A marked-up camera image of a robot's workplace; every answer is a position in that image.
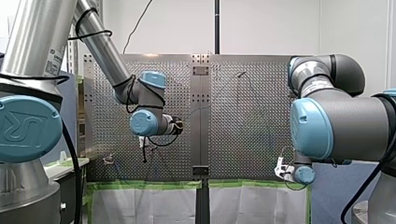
perforated metal panel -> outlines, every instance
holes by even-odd
[[[159,56],[149,58],[141,55],[124,55],[132,74],[144,70],[166,74],[165,113],[186,118],[190,106],[190,55]],[[101,69],[91,56],[86,56],[86,110],[88,126],[92,127],[87,136],[87,147],[93,159],[89,169],[91,181],[108,179],[151,179],[182,180],[191,177],[191,127],[184,124],[183,134],[170,147],[148,151],[148,162],[143,163],[142,150],[138,138],[129,128],[131,115],[125,105],[118,105],[112,98],[113,89]],[[166,143],[174,136],[153,138],[158,143]],[[103,158],[113,154],[114,164],[104,164]]]
[[[289,58],[212,57],[211,178],[276,178],[277,157],[282,147],[291,145]],[[290,161],[291,151],[285,154]]]
[[[123,58],[131,73],[155,70],[167,75],[165,112],[183,118],[185,129],[173,145],[154,150],[148,154],[148,163],[143,163],[137,137],[129,130],[130,115],[114,101],[105,76],[86,56],[91,181],[192,179],[193,165],[209,165],[210,178],[276,178],[277,157],[282,147],[291,145],[290,57],[210,55],[201,64],[192,55]],[[210,67],[210,73],[194,74],[193,67],[199,65]],[[156,140],[165,143],[173,137],[166,138]],[[110,153],[115,164],[105,165],[102,158]],[[290,161],[291,152],[284,157]]]

black pole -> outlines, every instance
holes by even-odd
[[[220,54],[220,0],[215,0],[215,54]]]

white cloth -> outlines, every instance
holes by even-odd
[[[196,189],[106,189],[92,196],[92,224],[195,224]]]
[[[251,186],[210,189],[210,223],[305,224],[306,193]]]

robot logo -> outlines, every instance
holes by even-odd
[[[46,126],[46,117],[10,111],[0,129],[0,146],[41,147]]]

bracket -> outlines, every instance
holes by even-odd
[[[209,167],[203,165],[192,166],[193,175],[209,175]]]

